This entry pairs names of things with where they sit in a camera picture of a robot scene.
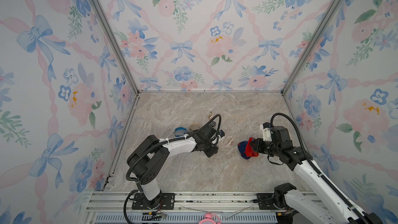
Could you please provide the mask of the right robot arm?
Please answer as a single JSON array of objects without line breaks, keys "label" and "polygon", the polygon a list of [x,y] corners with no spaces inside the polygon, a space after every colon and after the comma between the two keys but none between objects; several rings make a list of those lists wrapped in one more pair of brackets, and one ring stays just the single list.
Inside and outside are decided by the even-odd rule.
[{"label": "right robot arm", "polygon": [[250,143],[254,152],[268,157],[278,157],[281,165],[303,179],[320,199],[324,206],[319,206],[291,183],[284,183],[274,188],[269,199],[258,198],[260,206],[273,205],[277,209],[291,208],[314,224],[381,224],[382,220],[375,213],[366,213],[363,208],[351,201],[320,170],[304,147],[293,146],[288,130],[282,126],[271,126],[266,122],[260,126],[262,138]]}]

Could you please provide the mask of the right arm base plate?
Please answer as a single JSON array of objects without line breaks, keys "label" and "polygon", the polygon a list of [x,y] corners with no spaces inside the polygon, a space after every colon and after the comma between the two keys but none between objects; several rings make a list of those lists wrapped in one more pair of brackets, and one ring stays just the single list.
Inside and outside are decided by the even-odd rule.
[{"label": "right arm base plate", "polygon": [[285,194],[280,193],[257,193],[256,199],[253,200],[254,204],[258,204],[260,210],[277,210],[277,211],[295,211],[290,207],[286,200]]}]

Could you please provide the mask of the red blue patterned cloth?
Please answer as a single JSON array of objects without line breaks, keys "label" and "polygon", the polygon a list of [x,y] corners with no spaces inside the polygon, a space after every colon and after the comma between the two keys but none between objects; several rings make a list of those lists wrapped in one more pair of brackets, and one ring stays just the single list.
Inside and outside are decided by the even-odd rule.
[{"label": "red blue patterned cloth", "polygon": [[253,148],[250,146],[251,143],[254,141],[254,138],[249,138],[247,141],[240,142],[238,146],[238,150],[240,155],[245,159],[249,160],[252,157],[258,157],[259,153],[255,152]]}]

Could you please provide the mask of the pink white watch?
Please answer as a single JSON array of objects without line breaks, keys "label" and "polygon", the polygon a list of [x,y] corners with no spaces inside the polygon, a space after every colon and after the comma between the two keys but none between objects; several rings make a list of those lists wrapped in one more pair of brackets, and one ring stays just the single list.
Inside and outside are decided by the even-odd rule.
[{"label": "pink white watch", "polygon": [[224,137],[224,139],[222,141],[222,143],[225,147],[229,147],[229,146],[233,145],[233,142],[234,142],[234,140],[233,140],[232,136]]}]

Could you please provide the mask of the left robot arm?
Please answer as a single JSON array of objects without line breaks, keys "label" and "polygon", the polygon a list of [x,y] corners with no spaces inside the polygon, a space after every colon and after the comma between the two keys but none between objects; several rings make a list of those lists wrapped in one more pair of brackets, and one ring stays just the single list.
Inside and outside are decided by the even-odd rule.
[{"label": "left robot arm", "polygon": [[194,151],[202,151],[210,158],[218,152],[218,142],[223,137],[222,130],[210,125],[171,139],[150,135],[128,157],[126,180],[137,184],[145,200],[155,202],[162,194],[157,176],[168,158]]}]

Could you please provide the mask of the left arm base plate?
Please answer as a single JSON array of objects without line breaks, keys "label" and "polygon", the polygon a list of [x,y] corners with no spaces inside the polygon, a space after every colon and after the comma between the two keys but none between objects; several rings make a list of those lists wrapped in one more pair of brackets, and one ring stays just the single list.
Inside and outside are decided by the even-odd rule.
[{"label": "left arm base plate", "polygon": [[133,210],[173,210],[175,204],[175,193],[160,193],[153,200],[149,201],[143,193],[137,193],[134,196]]}]

